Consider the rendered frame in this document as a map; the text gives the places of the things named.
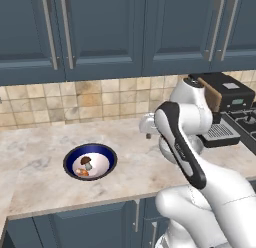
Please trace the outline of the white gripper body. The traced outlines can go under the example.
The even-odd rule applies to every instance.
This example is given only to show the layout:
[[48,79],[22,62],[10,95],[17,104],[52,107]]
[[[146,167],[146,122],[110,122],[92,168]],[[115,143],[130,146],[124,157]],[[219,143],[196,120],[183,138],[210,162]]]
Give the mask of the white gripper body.
[[146,135],[158,135],[159,132],[154,123],[154,114],[147,113],[145,114],[139,122],[139,131]]

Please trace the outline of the brown mushroom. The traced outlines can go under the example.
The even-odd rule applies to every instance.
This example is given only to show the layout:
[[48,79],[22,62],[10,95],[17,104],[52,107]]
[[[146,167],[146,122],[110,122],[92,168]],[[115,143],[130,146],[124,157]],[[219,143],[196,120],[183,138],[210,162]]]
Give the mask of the brown mushroom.
[[81,159],[80,164],[87,171],[90,171],[93,168],[93,166],[91,165],[91,158],[88,156],[84,156]]

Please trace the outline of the blue and white bowl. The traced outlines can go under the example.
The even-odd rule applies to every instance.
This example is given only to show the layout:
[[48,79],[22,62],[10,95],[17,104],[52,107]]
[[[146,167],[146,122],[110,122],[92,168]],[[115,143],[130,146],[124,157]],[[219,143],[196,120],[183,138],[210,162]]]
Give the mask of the blue and white bowl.
[[[83,168],[80,161],[84,156],[91,158],[93,168],[88,171],[89,176],[79,176],[75,172],[76,169]],[[75,147],[65,156],[63,168],[69,176],[75,179],[94,181],[112,172],[117,165],[117,161],[117,155],[112,148],[100,143],[87,143]]]

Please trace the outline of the blue base cupboard door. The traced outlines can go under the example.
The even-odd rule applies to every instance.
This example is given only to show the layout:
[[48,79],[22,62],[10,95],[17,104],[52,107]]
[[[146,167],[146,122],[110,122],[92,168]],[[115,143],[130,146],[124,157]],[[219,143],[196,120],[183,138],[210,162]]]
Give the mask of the blue base cupboard door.
[[152,225],[151,222],[157,222],[156,241],[165,233],[169,219],[160,215],[156,208],[155,198],[149,197],[144,199],[144,215],[142,227],[142,244],[141,248],[150,248],[149,242],[152,238]]
[[2,248],[129,248],[131,201],[8,222]]

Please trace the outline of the black coffee machine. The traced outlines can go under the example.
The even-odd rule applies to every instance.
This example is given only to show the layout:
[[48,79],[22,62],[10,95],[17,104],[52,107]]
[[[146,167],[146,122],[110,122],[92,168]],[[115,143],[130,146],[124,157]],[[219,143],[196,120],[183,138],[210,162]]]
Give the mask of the black coffee machine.
[[206,102],[213,115],[209,131],[199,135],[204,146],[215,148],[238,144],[241,135],[222,118],[222,115],[248,110],[254,101],[255,92],[222,72],[189,74],[189,77],[205,87]]

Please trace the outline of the black hob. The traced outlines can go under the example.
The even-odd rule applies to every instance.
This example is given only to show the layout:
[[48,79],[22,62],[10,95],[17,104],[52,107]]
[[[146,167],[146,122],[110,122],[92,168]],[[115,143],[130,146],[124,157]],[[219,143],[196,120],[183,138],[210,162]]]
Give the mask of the black hob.
[[222,118],[240,134],[241,142],[256,155],[256,108],[223,113]]

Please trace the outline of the blue wall cupboard door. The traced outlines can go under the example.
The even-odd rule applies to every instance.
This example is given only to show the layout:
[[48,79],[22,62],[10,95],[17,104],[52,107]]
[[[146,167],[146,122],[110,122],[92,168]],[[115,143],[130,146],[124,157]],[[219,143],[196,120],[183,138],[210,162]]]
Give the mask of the blue wall cupboard door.
[[56,13],[68,81],[142,74],[145,0],[68,0],[74,69],[69,68],[60,0]]
[[65,80],[55,0],[50,18],[58,62],[54,70],[41,0],[0,0],[0,86]]
[[229,19],[225,0],[224,12],[211,63],[212,72],[256,69],[256,0],[238,0],[226,54],[223,61],[217,59]]
[[215,0],[146,0],[144,76],[203,73],[216,21]]

